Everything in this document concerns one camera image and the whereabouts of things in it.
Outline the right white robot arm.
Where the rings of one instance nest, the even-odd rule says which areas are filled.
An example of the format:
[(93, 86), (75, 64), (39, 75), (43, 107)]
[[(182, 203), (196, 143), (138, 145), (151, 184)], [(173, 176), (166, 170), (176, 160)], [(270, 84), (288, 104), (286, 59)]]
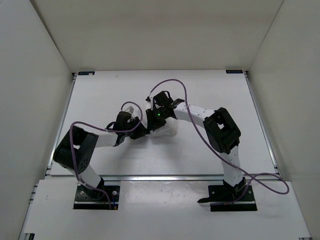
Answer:
[(222, 161), (224, 195), (219, 201), (235, 201), (245, 192), (246, 180), (239, 160), (241, 131), (227, 109), (201, 108), (187, 99), (172, 99), (168, 91), (146, 98), (148, 128), (163, 128), (168, 118), (192, 123), (200, 138)]

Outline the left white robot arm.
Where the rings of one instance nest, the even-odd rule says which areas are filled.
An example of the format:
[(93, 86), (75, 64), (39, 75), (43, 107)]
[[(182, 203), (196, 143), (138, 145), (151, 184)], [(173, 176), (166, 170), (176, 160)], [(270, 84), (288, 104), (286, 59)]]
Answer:
[(105, 128), (82, 121), (73, 122), (55, 149), (53, 160), (74, 174), (91, 199), (110, 202), (104, 179), (91, 166), (94, 150), (100, 147), (117, 147), (125, 138), (135, 135), (144, 136), (148, 131), (143, 129), (142, 120), (143, 115), (133, 116), (128, 111), (120, 111), (116, 120)]

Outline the white pleated skirt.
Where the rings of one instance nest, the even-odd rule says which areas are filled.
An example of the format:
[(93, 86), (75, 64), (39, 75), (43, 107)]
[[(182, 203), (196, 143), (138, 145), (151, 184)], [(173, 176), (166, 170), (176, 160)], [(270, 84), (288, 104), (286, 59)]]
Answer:
[[(185, 101), (181, 98), (177, 98), (174, 100), (175, 103), (173, 104), (173, 110), (179, 105), (179, 104), (184, 104)], [(147, 116), (146, 116), (146, 110), (150, 108), (151, 104), (145, 101), (144, 106), (142, 107), (142, 121), (141, 123), (143, 126), (147, 129)], [(176, 119), (172, 118), (167, 118), (166, 119), (166, 125), (155, 130), (151, 131), (149, 134), (147, 134), (148, 137), (160, 137), (160, 136), (174, 136), (177, 134), (178, 131), (178, 124)]]

